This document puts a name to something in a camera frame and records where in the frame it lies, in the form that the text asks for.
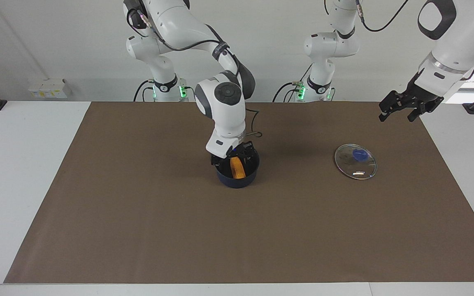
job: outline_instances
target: white table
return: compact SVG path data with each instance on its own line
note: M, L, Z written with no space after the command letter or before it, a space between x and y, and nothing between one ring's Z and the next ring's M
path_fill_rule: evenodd
M474 295L474 283L2 285L89 105L9 102L0 112L0 296ZM422 120L474 210L474 116L442 105Z

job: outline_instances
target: orange object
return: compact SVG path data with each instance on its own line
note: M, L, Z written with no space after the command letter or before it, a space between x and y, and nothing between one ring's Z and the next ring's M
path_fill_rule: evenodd
M241 160L238 157L232 157L230 159L230 167L232 168L232 176L234 179L246 178L244 167L242 165Z

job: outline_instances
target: brown paper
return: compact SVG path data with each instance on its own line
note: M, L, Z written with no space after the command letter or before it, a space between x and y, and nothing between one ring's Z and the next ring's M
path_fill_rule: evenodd
M233 190L195 105L92 103L5 282L474 282L474 212L420 120L249 107L261 167ZM346 143L371 150L375 178L337 170Z

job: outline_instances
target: green led light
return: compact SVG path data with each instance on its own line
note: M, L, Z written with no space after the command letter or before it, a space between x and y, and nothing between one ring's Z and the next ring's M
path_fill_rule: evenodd
M186 89L183 88L182 86L179 86L179 88L180 88L180 96L181 97L187 97L188 93L186 92Z
M329 94L327 95L327 101L332 101L335 96L335 88L329 89Z
M304 94L307 92L307 88L305 88L304 86L301 86L301 89L299 89L299 95L297 96L298 99L300 99L301 101L304 100Z

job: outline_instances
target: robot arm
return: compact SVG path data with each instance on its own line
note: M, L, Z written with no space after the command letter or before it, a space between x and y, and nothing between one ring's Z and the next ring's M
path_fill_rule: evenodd
M312 59L312 72L297 102L323 101L335 72L330 59L346 58L358 52L360 39L355 35L354 26L357 14L356 0L334 0L330 16L335 31L320 32L305 41L305 52Z
M176 77L171 62L160 57L160 54L169 51L207 51L225 69L201 81L195 88L197 106L215 122L206 149L225 159L243 142L245 136L244 100L252 96L256 85L252 73L213 28L201 23L190 13L189 1L125 0L124 12L132 20L133 28L142 35L140 43L149 40L145 43L147 56L140 59L152 67L155 76L161 74L163 81Z
M408 116L411 122L433 112L450 88L474 68L474 1L429 0L420 12L418 25L436 46L406 91L394 90L380 103L382 122L402 109L414 109Z
M127 49L133 58L145 62L153 73L153 96L156 102L187 101L188 94L184 89L186 81L175 73L173 62L161 54L170 52L158 39L131 36Z

